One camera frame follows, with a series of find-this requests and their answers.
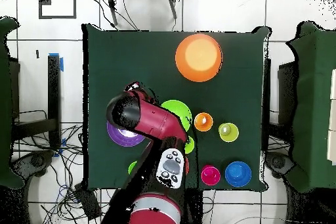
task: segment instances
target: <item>blue tape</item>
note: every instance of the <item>blue tape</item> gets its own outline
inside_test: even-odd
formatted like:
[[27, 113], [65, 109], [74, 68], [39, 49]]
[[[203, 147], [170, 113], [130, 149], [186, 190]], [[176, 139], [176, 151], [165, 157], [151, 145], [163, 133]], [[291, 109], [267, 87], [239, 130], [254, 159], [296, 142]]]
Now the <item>blue tape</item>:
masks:
[[[62, 145], [62, 146], [66, 146], [66, 138], [63, 138], [63, 139], [62, 139], [62, 144], [61, 144], [61, 145]], [[58, 152], [59, 152], [60, 154], [62, 154], [63, 151], [64, 151], [64, 149], [62, 149], [62, 148], [60, 148], [60, 149], [58, 150]], [[54, 155], [55, 158], [57, 158], [57, 157], [59, 157], [59, 156], [60, 156], [59, 154], [55, 154], [55, 155]]]
[[63, 57], [60, 58], [60, 71], [61, 71], [61, 72], [64, 71], [64, 67], [63, 67]]

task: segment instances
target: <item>pink cup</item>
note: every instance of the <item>pink cup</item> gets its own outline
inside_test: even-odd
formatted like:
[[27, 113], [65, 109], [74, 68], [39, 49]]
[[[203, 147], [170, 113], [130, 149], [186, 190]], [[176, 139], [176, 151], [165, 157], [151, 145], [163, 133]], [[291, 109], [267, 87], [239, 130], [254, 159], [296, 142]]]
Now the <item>pink cup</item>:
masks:
[[206, 165], [202, 169], [201, 179], [206, 185], [216, 185], [221, 179], [221, 173], [216, 167]]

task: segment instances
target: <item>lime green cup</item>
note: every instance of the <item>lime green cup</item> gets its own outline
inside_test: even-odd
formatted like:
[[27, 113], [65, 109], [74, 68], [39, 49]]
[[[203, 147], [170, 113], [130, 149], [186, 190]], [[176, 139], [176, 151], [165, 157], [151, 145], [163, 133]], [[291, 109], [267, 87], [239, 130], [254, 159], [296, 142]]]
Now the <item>lime green cup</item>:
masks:
[[239, 130], [233, 123], [222, 123], [219, 128], [219, 136], [225, 142], [233, 142], [238, 138]]
[[186, 146], [184, 147], [184, 151], [186, 154], [189, 154], [192, 152], [192, 150], [194, 149], [195, 147], [195, 142], [193, 140], [193, 138], [191, 138], [189, 136], [189, 143], [186, 143]]
[[192, 113], [190, 109], [182, 102], [171, 99], [161, 104], [161, 107], [169, 110], [180, 118], [183, 128], [188, 131], [190, 122], [192, 121]]

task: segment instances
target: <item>control button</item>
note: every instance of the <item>control button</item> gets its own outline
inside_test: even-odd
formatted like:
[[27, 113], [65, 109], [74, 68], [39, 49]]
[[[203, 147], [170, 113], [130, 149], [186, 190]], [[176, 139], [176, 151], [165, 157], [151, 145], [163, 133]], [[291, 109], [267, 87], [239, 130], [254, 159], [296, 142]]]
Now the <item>control button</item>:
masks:
[[163, 164], [163, 168], [175, 175], [178, 175], [180, 173], [180, 166], [174, 160], [166, 160]]
[[168, 178], [169, 177], [169, 173], [164, 171], [161, 173], [161, 176], [164, 177], [164, 178]]
[[172, 175], [172, 176], [171, 176], [171, 179], [173, 180], [173, 182], [176, 182], [176, 183], [177, 183], [177, 176]]

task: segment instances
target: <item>dark green tabletop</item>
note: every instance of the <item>dark green tabletop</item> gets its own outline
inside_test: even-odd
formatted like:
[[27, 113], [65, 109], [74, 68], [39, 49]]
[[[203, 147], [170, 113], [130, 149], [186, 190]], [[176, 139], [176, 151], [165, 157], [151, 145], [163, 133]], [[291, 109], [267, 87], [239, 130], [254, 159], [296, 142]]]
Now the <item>dark green tabletop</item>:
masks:
[[[224, 62], [211, 80], [195, 83], [184, 78], [175, 64], [179, 43], [193, 32], [101, 31], [86, 25], [89, 50], [89, 186], [120, 188], [129, 164], [137, 160], [149, 140], [134, 147], [115, 144], [106, 131], [106, 106], [132, 81], [151, 88], [160, 102], [177, 99], [188, 105], [193, 119], [199, 112], [213, 117], [207, 132], [197, 131], [199, 169], [212, 164], [220, 169], [221, 180], [214, 187], [235, 189], [224, 178], [225, 167], [241, 160], [252, 170], [250, 183], [241, 189], [262, 191], [259, 181], [261, 155], [261, 99], [263, 86], [263, 41], [267, 27], [254, 33], [205, 33], [219, 43]], [[240, 130], [233, 143], [219, 137], [221, 123], [232, 122]], [[188, 134], [194, 137], [192, 128]], [[196, 187], [196, 151], [188, 155], [187, 187]]]
[[336, 166], [327, 159], [331, 74], [336, 69], [336, 32], [312, 22], [299, 24], [287, 44], [299, 67], [297, 107], [293, 119], [295, 166], [287, 175], [299, 192], [336, 189]]

